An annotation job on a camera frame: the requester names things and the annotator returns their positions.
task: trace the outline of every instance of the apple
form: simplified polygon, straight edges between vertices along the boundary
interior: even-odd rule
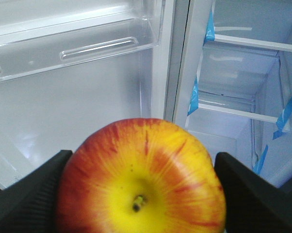
[[[60,233],[220,233],[226,202],[205,147],[161,119],[114,122],[67,162]]]

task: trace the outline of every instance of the refrigerator shelf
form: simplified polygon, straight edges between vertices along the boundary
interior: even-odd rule
[[[255,39],[241,38],[241,37],[228,36],[228,35],[220,35],[220,34],[215,34],[215,41],[233,44],[233,45],[241,45],[241,46],[249,46],[249,47],[262,48],[262,49],[268,49],[268,50],[279,50],[279,51],[292,52],[292,45],[285,44],[285,43],[255,40]]]
[[[292,0],[216,0],[213,15],[215,38],[265,41],[280,50],[292,45]]]
[[[240,116],[240,117],[245,117],[245,118],[254,119],[254,120],[270,122],[274,124],[277,121],[277,117],[274,117],[274,116],[267,116],[267,115],[262,115],[262,114],[257,114],[257,113],[249,113],[245,111],[212,106],[212,105],[207,105],[203,103],[199,104],[199,108],[215,111],[215,112],[226,113],[226,114],[235,115],[235,116]]]

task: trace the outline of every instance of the white shelf bar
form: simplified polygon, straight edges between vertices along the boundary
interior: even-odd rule
[[[221,112],[221,113],[227,113],[230,115],[236,115],[236,116],[240,116],[240,117],[246,117],[246,118],[250,118],[250,119],[254,119],[254,120],[261,120],[261,121],[270,122],[270,123],[276,123],[276,121],[277,121],[277,117],[274,117],[274,116],[266,116],[266,115],[261,115],[261,114],[257,114],[257,113],[249,113],[249,112],[244,112],[244,111],[240,111],[240,110],[212,106],[212,105],[208,105],[208,104],[204,104],[204,103],[199,103],[199,108],[211,110],[211,111],[216,111],[216,112]]]
[[[215,34],[215,41],[234,45],[251,46],[256,48],[292,52],[292,45],[271,41],[254,40],[235,36]]]

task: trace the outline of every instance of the refrigerator wall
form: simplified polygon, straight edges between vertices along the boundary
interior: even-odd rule
[[[210,3],[215,40],[204,43],[205,30],[198,33],[195,26],[206,29],[209,15],[198,18],[201,1],[190,6],[173,120],[213,159],[227,151],[253,169],[265,151],[260,175],[280,186],[292,176],[292,115],[286,134],[273,138],[292,97],[292,1]],[[199,108],[187,116],[196,77]]]
[[[113,121],[163,117],[173,7],[0,1],[0,188]]]

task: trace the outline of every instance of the blue tape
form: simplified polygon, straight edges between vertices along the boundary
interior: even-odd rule
[[[273,139],[277,139],[285,134],[283,132],[283,129],[287,121],[291,117],[291,115],[292,115],[292,97],[290,98],[286,107],[283,109],[282,114],[279,116],[279,118],[276,121],[276,126],[278,128],[278,131],[273,133]]]
[[[266,145],[260,159],[257,161],[257,163],[255,164],[254,168],[253,168],[253,172],[255,172],[257,175],[260,175],[263,163],[264,163],[264,159],[266,158],[267,152],[268,152],[268,145]]]
[[[206,34],[204,38],[204,43],[208,41],[214,41],[215,40],[215,30],[214,30],[214,20],[213,20],[213,13],[210,12],[210,17],[208,21],[208,25],[206,28]]]
[[[199,93],[198,93],[198,79],[196,77],[195,78],[194,89],[193,89],[193,92],[192,92],[192,95],[191,95],[190,108],[189,108],[189,111],[188,111],[188,116],[199,108],[198,105],[199,105]]]

